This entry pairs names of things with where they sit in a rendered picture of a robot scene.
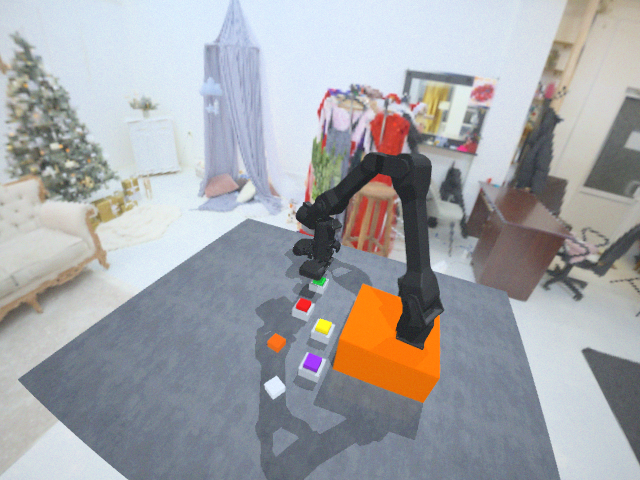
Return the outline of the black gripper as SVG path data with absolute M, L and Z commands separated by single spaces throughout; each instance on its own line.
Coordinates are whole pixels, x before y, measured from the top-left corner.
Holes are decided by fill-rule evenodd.
M 336 253 L 340 250 L 341 244 L 334 238 L 332 241 L 324 242 L 314 238 L 313 242 L 313 259 L 305 261 L 299 268 L 301 276 L 320 281 L 330 264 L 334 260 L 331 257 L 336 249 Z

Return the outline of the red button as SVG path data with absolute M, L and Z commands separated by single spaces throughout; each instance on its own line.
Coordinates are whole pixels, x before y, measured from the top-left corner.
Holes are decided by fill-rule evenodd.
M 314 311 L 314 306 L 315 303 L 304 299 L 299 299 L 292 308 L 291 316 L 307 322 Z

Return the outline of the small white block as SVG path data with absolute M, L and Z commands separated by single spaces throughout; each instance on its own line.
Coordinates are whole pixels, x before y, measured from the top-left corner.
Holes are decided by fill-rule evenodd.
M 281 382 L 278 376 L 275 376 L 273 379 L 265 383 L 265 389 L 274 400 L 275 397 L 278 397 L 286 390 L 286 386 Z

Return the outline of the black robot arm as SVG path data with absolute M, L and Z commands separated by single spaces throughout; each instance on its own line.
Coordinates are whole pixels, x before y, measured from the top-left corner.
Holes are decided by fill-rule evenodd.
M 431 171 L 431 161 L 423 154 L 371 152 L 334 188 L 317 196 L 314 204 L 303 202 L 296 212 L 297 221 L 315 229 L 316 239 L 332 241 L 342 224 L 330 216 L 342 213 L 351 197 L 376 175 L 391 176 L 402 202 L 407 258 L 406 274 L 398 278 L 402 314 L 396 339 L 420 350 L 434 327 L 434 319 L 444 311 L 430 265 L 426 195 Z

